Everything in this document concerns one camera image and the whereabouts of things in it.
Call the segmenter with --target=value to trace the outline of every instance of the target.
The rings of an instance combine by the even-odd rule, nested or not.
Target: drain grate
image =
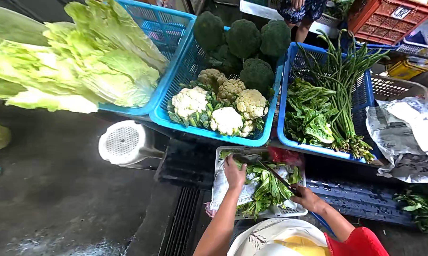
[[[194,225],[197,214],[200,190],[184,187],[177,202],[176,210],[170,232],[167,236],[167,244],[161,250],[159,256],[184,256],[187,246],[193,240]]]

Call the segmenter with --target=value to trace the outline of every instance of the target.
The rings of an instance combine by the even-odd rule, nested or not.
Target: red plastic bag
[[[270,154],[270,160],[274,163],[285,163],[304,169],[304,155],[302,153],[271,146],[268,146],[268,152]]]

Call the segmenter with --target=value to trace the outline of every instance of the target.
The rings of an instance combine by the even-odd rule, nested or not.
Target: red plastic crate
[[[427,18],[428,4],[411,0],[355,0],[349,11],[348,30],[356,38],[393,46]]]

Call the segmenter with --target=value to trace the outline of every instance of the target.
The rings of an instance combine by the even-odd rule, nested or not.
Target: patterned skirt
[[[325,10],[327,0],[306,0],[299,10],[291,8],[291,0],[281,0],[277,12],[291,24],[300,22],[303,18],[315,21],[320,19]]]

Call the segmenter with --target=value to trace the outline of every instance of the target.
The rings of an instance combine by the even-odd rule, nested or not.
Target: red shirt
[[[377,236],[368,228],[353,230],[345,242],[338,242],[325,233],[332,256],[389,256]]]

